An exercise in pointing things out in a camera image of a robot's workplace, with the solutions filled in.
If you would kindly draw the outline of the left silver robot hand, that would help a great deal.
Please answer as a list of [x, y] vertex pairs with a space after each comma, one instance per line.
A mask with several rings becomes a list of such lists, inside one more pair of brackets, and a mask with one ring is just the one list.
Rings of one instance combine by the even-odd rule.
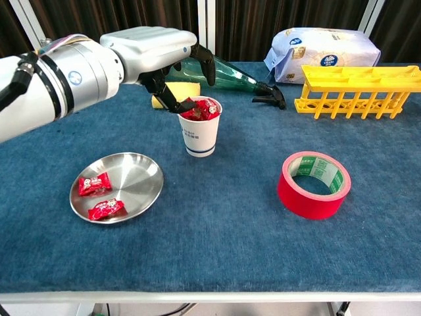
[[172, 67], [191, 57], [199, 61], [208, 85], [216, 80], [214, 55], [186, 30], [160, 26], [139, 26], [103, 34], [99, 43], [113, 50], [121, 60], [125, 84], [138, 84], [155, 96], [169, 112], [181, 114], [192, 108], [191, 101], [177, 101], [165, 83]]

